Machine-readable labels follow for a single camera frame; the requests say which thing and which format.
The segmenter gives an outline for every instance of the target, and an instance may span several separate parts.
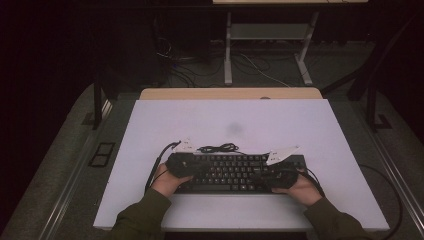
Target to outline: black keyboard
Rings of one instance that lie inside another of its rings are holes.
[[[179,186],[176,193],[271,193],[263,183],[252,176],[270,170],[268,155],[204,154],[195,155],[197,160],[208,161],[207,171],[196,174],[192,180]],[[306,168],[303,155],[291,155],[284,160],[289,166]]]

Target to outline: person's right hand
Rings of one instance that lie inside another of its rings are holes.
[[[306,207],[312,206],[322,198],[314,184],[300,174],[297,177],[297,182],[291,188],[272,188],[272,192],[286,193]]]

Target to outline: dark background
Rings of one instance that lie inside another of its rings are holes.
[[[192,1],[155,1],[155,4]],[[198,4],[209,4],[209,1]],[[103,4],[104,1],[90,1]],[[321,9],[314,42],[389,39],[420,1],[370,1],[366,8]],[[255,14],[255,21],[272,14]],[[62,126],[70,108],[93,76],[102,79],[107,97],[164,82],[156,58],[156,37],[207,58],[209,40],[223,38],[225,13],[87,13],[72,1],[0,2],[0,78],[2,152],[0,231]],[[378,71],[381,91],[424,142],[424,14],[418,15]],[[296,21],[298,14],[291,15]],[[246,20],[243,14],[237,20]]]

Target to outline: dark green sleeve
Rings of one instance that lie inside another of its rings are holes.
[[[153,189],[147,190],[140,202],[118,214],[105,239],[158,239],[163,216],[170,206],[168,198]]]
[[[375,239],[349,214],[342,213],[326,198],[322,198],[305,211],[305,216],[314,227],[318,238],[332,239]]]

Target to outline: white table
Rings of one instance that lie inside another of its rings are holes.
[[[94,226],[110,229],[120,211],[143,197],[144,185],[162,149],[186,138],[198,147],[232,142],[246,153],[300,146],[298,153],[305,156],[308,167],[339,210],[358,219],[366,230],[388,229],[324,99],[137,101]],[[169,154],[170,151],[166,152],[162,160]],[[162,222],[165,231],[312,228],[302,214],[303,206],[285,195],[174,195],[171,201],[173,205]]]

